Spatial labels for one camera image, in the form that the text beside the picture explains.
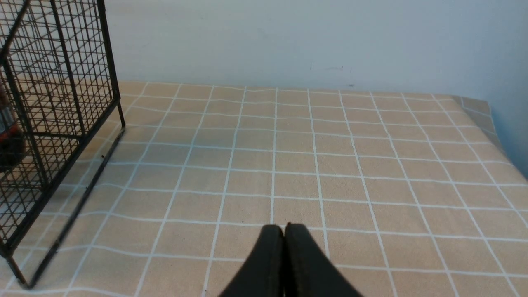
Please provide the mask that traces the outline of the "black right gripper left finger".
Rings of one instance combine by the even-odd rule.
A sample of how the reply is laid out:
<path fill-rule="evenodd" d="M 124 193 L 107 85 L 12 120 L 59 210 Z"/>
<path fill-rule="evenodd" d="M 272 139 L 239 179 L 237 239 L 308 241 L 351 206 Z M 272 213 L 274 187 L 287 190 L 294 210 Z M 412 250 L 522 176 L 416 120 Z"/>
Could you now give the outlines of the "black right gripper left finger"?
<path fill-rule="evenodd" d="M 256 243 L 221 297 L 282 297 L 284 237 L 275 224 L 262 227 Z"/>

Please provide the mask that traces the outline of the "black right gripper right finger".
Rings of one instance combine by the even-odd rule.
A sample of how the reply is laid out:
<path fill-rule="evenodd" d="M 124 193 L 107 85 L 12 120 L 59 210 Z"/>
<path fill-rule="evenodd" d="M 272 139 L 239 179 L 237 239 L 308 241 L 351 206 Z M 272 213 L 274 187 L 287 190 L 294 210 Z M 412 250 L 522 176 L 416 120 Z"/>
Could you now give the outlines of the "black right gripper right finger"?
<path fill-rule="evenodd" d="M 286 297 L 361 297 L 319 248 L 307 227 L 285 228 Z"/>

